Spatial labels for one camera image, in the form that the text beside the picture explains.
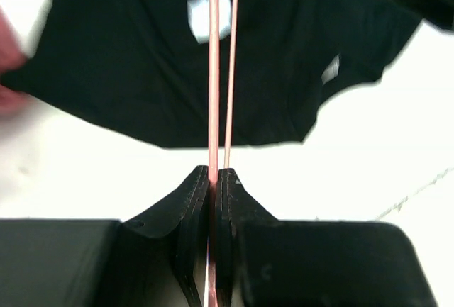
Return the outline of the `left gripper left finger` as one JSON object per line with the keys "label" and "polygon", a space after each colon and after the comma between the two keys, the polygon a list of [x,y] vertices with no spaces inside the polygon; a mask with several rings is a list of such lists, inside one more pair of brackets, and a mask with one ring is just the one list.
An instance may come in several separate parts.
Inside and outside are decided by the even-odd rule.
{"label": "left gripper left finger", "polygon": [[195,167],[170,194],[122,225],[123,306],[202,306],[208,168]]}

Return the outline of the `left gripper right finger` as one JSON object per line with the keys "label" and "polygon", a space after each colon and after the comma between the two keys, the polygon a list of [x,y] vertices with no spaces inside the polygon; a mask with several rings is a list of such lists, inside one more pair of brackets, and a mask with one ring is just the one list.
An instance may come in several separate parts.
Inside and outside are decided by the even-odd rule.
{"label": "left gripper right finger", "polygon": [[243,221],[274,223],[277,219],[241,184],[234,169],[218,172],[214,208],[215,291],[218,306],[230,306],[234,278],[233,241]]}

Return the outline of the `pink plastic hanger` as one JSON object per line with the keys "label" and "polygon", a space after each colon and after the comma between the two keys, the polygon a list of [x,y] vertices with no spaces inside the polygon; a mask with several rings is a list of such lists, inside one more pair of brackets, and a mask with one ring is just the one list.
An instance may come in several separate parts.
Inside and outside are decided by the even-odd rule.
{"label": "pink plastic hanger", "polygon": [[[231,42],[228,71],[228,100],[224,141],[224,163],[229,167],[233,127],[233,90],[236,64],[236,34],[238,22],[238,0],[231,6]],[[208,245],[208,306],[216,307],[216,260],[215,260],[215,207],[218,181],[219,148],[219,79],[220,79],[220,39],[219,39],[219,0],[209,0],[209,245]]]}

